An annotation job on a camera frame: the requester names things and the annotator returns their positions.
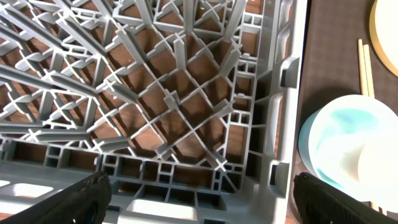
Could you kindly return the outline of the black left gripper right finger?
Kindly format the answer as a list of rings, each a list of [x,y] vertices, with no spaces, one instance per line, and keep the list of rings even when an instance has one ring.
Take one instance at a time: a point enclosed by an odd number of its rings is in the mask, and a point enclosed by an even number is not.
[[[397,224],[307,172],[294,177],[293,196],[304,224]]]

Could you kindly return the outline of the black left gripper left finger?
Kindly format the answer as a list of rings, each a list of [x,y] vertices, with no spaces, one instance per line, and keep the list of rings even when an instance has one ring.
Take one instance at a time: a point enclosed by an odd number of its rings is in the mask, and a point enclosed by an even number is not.
[[[102,223],[111,198],[109,177],[99,171],[1,223]]]

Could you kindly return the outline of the light blue bowl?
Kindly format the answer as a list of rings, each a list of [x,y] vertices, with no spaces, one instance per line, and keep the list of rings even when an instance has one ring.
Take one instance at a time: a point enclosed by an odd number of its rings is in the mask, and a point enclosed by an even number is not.
[[[397,115],[381,101],[363,95],[332,100],[304,122],[298,151],[320,180],[397,212]]]

